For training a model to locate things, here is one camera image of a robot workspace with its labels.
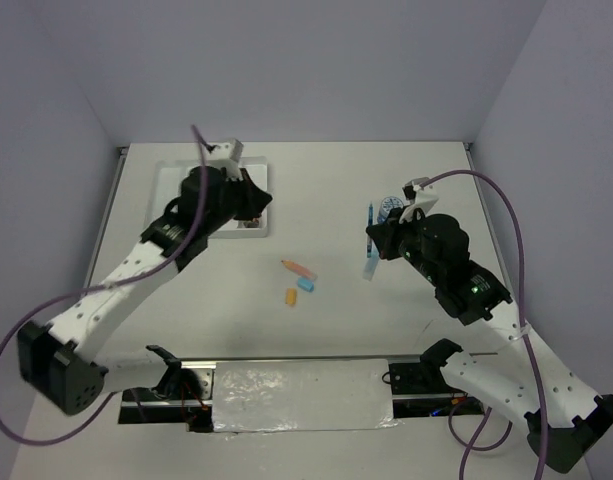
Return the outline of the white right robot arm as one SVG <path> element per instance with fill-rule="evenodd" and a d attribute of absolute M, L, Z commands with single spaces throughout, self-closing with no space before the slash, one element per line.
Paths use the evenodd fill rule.
<path fill-rule="evenodd" d="M 479 363 L 465 347 L 441 339 L 420 357 L 422 383 L 448 386 L 483 401 L 522 431 L 550 469 L 566 474 L 613 425 L 613 395 L 580 380 L 529 324 L 497 277 L 470 257 L 469 237 L 445 214 L 399 210 L 367 227 L 383 260 L 402 258 L 434 288 L 449 317 L 479 327 L 497 341 L 513 371 L 505 375 Z"/>

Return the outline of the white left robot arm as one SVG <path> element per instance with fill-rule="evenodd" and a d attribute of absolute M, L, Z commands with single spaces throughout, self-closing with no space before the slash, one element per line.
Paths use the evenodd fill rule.
<path fill-rule="evenodd" d="M 17 333 L 20 373 L 68 416 L 87 409 L 104 392 L 147 388 L 161 399 L 175 396 L 187 378 L 182 362 L 151 344 L 134 355 L 102 359 L 104 344 L 157 289 L 174 279 L 231 220 L 261 217 L 271 203 L 245 169 L 195 167 L 179 194 L 142 232 L 129 255 L 72 307 L 40 326 L 29 321 Z"/>

